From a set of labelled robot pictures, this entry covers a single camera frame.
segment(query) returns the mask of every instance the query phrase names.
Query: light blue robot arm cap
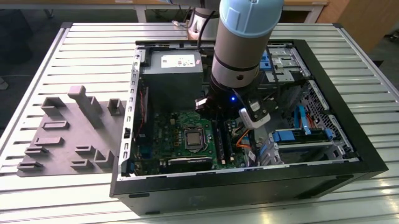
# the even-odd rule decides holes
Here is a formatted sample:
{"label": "light blue robot arm cap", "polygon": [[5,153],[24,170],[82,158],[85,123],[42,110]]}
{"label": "light blue robot arm cap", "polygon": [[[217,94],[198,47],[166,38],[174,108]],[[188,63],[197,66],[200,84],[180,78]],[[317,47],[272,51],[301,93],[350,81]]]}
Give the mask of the light blue robot arm cap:
{"label": "light blue robot arm cap", "polygon": [[284,0],[221,0],[220,20],[237,36],[264,36],[280,20]]}

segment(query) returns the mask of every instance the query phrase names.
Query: wooden cabinet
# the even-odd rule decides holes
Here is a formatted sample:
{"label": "wooden cabinet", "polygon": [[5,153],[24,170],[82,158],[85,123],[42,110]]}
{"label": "wooden cabinet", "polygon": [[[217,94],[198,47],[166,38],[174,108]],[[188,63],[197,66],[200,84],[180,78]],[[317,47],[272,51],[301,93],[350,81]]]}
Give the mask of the wooden cabinet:
{"label": "wooden cabinet", "polygon": [[370,52],[399,21],[399,0],[329,0],[317,23],[340,23],[365,52]]}

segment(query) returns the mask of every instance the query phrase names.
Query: white label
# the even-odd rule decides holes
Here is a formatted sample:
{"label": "white label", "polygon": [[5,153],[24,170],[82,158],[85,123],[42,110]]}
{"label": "white label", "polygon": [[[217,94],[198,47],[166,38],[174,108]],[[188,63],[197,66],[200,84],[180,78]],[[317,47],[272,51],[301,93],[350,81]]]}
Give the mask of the white label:
{"label": "white label", "polygon": [[161,68],[194,67],[193,55],[161,56]]}
{"label": "white label", "polygon": [[133,0],[114,0],[114,3],[133,3]]}
{"label": "white label", "polygon": [[254,161],[256,156],[254,156],[254,154],[252,153],[252,151],[249,151],[248,156],[249,156],[250,160]]}
{"label": "white label", "polygon": [[278,58],[273,58],[273,64],[280,64],[281,60]]}
{"label": "white label", "polygon": [[253,112],[260,109],[260,105],[258,105],[257,101],[250,104],[250,109],[252,109]]}

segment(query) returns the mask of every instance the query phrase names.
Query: table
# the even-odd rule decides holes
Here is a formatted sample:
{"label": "table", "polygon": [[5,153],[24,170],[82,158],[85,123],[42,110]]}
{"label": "table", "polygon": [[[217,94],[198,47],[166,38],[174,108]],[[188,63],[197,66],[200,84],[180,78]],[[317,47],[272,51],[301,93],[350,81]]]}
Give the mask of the table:
{"label": "table", "polygon": [[[328,0],[285,0],[284,11],[306,11],[305,23],[316,23],[322,7]],[[146,22],[146,9],[178,9],[176,5],[164,5],[156,0],[0,0],[2,9],[44,9],[52,17],[49,9],[133,9],[137,21]]]}
{"label": "table", "polygon": [[45,97],[84,85],[98,101],[124,98],[136,40],[185,40],[168,23],[64,25],[0,138],[0,222],[397,223],[399,93],[346,32],[330,24],[278,24],[272,39],[305,39],[389,171],[317,199],[138,217],[108,197],[110,174],[16,176]]}

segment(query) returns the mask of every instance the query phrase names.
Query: sticker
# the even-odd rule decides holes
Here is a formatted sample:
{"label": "sticker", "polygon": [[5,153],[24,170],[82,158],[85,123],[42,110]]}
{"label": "sticker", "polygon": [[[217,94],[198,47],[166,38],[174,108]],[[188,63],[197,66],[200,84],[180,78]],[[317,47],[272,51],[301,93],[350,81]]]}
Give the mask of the sticker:
{"label": "sticker", "polygon": [[280,58],[273,58],[273,64],[280,64],[280,63],[281,63]]}
{"label": "sticker", "polygon": [[133,3],[133,0],[114,0],[114,3]]}
{"label": "sticker", "polygon": [[254,154],[252,153],[252,151],[249,151],[248,156],[249,156],[250,160],[254,161],[256,156],[254,156]]}
{"label": "sticker", "polygon": [[194,67],[193,55],[161,56],[161,68]]}

